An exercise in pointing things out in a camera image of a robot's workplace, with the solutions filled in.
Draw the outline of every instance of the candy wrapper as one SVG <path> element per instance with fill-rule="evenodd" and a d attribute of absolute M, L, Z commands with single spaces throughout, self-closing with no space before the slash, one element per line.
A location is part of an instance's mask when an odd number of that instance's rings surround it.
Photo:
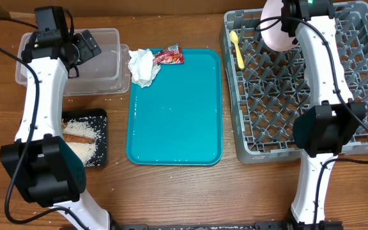
<path fill-rule="evenodd" d="M 176 45 L 172 45 L 162 52 L 154 55 L 153 64 L 181 64 L 184 63 L 183 49 Z"/>

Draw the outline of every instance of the crumpled tissue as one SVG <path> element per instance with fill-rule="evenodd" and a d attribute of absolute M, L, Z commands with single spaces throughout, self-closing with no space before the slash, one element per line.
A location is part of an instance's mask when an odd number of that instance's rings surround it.
<path fill-rule="evenodd" d="M 128 69 L 132 73 L 132 82 L 141 88 L 150 86 L 160 71 L 160 65 L 153 65 L 154 56 L 149 49 L 128 51 L 131 59 L 128 62 Z"/>

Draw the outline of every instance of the wooden tabletop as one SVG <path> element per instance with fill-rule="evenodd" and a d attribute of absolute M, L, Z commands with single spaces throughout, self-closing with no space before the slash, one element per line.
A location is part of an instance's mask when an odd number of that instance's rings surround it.
<path fill-rule="evenodd" d="M 76 18 L 76 28 L 115 27 L 131 50 L 209 48 L 221 54 L 223 15 Z M 0 22 L 0 46 L 16 54 L 21 36 L 31 28 Z M 75 96 L 64 110 L 103 108 L 109 121 L 109 162 L 87 169 L 88 190 L 120 224 L 225 224 L 284 220 L 295 197 L 300 163 L 245 165 L 236 159 L 227 77 L 222 71 L 224 154 L 212 167 L 138 166 L 125 152 L 130 93 Z M 0 146 L 11 144 L 19 128 L 25 87 L 15 80 L 15 62 L 0 53 Z M 368 160 L 368 155 L 354 158 Z M 69 223 L 57 213 L 24 226 L 10 224 L 4 197 L 10 178 L 0 163 L 0 229 L 57 229 Z M 42 211 L 14 190 L 11 213 L 17 219 Z M 341 220 L 345 229 L 368 229 L 368 165 L 338 163 L 330 179 L 326 219 Z"/>

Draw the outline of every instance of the dish rack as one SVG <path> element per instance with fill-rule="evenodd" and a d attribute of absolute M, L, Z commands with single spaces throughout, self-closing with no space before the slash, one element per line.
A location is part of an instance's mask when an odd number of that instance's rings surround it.
<path fill-rule="evenodd" d="M 335 3 L 337 48 L 356 102 L 365 102 L 368 125 L 368 4 Z M 301 149 L 293 141 L 294 120 L 309 109 L 310 89 L 299 46 L 270 50 L 255 27 L 262 9 L 229 11 L 220 34 L 222 59 L 231 95 L 236 154 L 244 164 L 294 160 Z M 236 31 L 245 63 L 236 63 L 229 32 Z M 342 153 L 368 153 L 368 133 L 359 127 Z"/>

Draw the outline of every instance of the blue tray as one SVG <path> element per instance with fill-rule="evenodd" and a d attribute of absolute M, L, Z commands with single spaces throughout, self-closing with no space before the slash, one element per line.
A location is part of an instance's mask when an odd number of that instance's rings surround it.
<path fill-rule="evenodd" d="M 135 164 L 214 165 L 221 159 L 220 57 L 205 49 L 183 49 L 183 55 L 183 64 L 162 65 L 150 87 L 132 84 L 126 153 Z"/>

